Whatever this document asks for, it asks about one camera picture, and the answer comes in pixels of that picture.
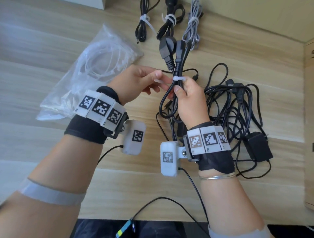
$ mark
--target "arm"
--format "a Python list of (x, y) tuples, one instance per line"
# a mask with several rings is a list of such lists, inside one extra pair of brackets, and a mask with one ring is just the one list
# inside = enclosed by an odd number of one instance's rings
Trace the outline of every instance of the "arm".
[[(187, 78), (185, 91), (174, 87), (178, 112), (188, 129), (209, 122), (203, 89)], [(215, 169), (199, 171), (202, 177), (222, 175)], [(237, 236), (263, 230), (265, 223), (236, 177), (202, 180), (201, 190), (211, 230), (220, 235)]]
[[(171, 83), (171, 79), (160, 70), (131, 65), (114, 78), (108, 86), (112, 88), (122, 105), (134, 100), (141, 91), (150, 94), (166, 84), (155, 83), (154, 79)], [(66, 134), (29, 175), (29, 179), (40, 185), (63, 192), (85, 193), (102, 151), (106, 138), (82, 139), (101, 136), (99, 124), (76, 115), (70, 125), (75, 124), (76, 136)], [(80, 205), (61, 206), (44, 203), (14, 192), (0, 207), (0, 237), (58, 237), (68, 238), (78, 218)]]

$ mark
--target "screw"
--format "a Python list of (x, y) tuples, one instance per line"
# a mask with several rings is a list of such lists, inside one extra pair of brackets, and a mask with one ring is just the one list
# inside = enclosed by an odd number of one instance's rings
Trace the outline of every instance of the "screw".
[(186, 157), (186, 156), (187, 156), (187, 151), (186, 151), (186, 150), (183, 150), (183, 151), (182, 151), (182, 155), (183, 155), (184, 157)]

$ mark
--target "person's left hand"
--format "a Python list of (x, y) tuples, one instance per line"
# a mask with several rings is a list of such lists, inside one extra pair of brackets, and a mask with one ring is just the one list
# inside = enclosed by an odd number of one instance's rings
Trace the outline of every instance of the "person's left hand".
[[(158, 79), (164, 83), (157, 83), (154, 80)], [(149, 66), (130, 65), (126, 70), (117, 75), (108, 87), (116, 91), (119, 101), (122, 105), (136, 99), (141, 92), (150, 95), (150, 89), (159, 92), (160, 88), (168, 90), (167, 84), (172, 83), (172, 79), (164, 75), (161, 70)], [(168, 98), (173, 98), (174, 93), (171, 92)]]

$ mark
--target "hand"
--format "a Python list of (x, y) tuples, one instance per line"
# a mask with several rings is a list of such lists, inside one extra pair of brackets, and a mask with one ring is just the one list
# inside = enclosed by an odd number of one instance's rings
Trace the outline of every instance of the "hand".
[(190, 77), (183, 82), (184, 90), (176, 85), (174, 93), (178, 97), (178, 113), (187, 129), (209, 122), (204, 90)]
[[(164, 84), (155, 82), (155, 79), (163, 81)], [(136, 99), (141, 92), (150, 95), (150, 89), (157, 93), (160, 92), (160, 88), (167, 91), (169, 89), (167, 84), (170, 83), (172, 83), (172, 79), (164, 75), (161, 70), (132, 64), (117, 75), (107, 86), (116, 91), (119, 101), (122, 105), (125, 105)], [(172, 98), (173, 93), (170, 93), (168, 97)]]

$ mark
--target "person's left arm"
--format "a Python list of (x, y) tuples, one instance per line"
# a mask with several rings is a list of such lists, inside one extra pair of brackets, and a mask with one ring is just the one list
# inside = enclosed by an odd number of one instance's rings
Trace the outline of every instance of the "person's left arm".
[[(169, 88), (166, 84), (156, 83), (155, 79), (167, 84), (172, 82), (160, 70), (131, 65), (107, 86), (114, 90), (120, 103), (125, 105), (137, 98), (141, 92), (150, 94), (151, 89), (159, 92), (160, 88)], [(91, 123), (90, 130), (75, 132), (74, 129), (80, 126), (80, 122)], [(54, 190), (82, 194), (90, 184), (105, 138), (89, 139), (97, 135), (101, 128), (87, 118), (76, 115), (70, 125), (70, 132), (66, 131), (61, 141), (28, 178)], [(0, 237), (68, 238), (79, 210), (80, 205), (54, 205), (31, 199), (16, 191), (0, 206)]]

